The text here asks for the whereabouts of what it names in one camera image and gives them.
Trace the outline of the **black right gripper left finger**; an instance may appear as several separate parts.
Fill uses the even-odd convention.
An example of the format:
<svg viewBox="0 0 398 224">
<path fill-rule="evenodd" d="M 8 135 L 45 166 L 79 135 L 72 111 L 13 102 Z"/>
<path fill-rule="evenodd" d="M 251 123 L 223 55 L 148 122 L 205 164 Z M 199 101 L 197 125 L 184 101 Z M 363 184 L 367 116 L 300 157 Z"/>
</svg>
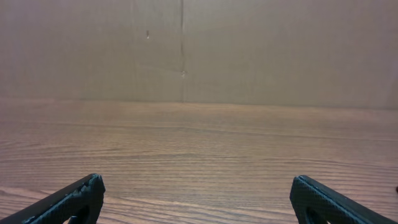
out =
<svg viewBox="0 0 398 224">
<path fill-rule="evenodd" d="M 99 174 L 60 189 L 1 220 L 1 224 L 96 223 L 106 189 Z"/>
</svg>

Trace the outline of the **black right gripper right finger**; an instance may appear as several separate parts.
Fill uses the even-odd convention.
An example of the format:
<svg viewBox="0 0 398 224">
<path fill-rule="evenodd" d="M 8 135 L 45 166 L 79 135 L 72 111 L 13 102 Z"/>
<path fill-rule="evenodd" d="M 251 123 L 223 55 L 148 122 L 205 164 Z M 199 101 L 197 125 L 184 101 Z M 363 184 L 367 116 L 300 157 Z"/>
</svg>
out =
<svg viewBox="0 0 398 224">
<path fill-rule="evenodd" d="M 397 224 L 306 175 L 294 177 L 290 201 L 300 224 Z"/>
</svg>

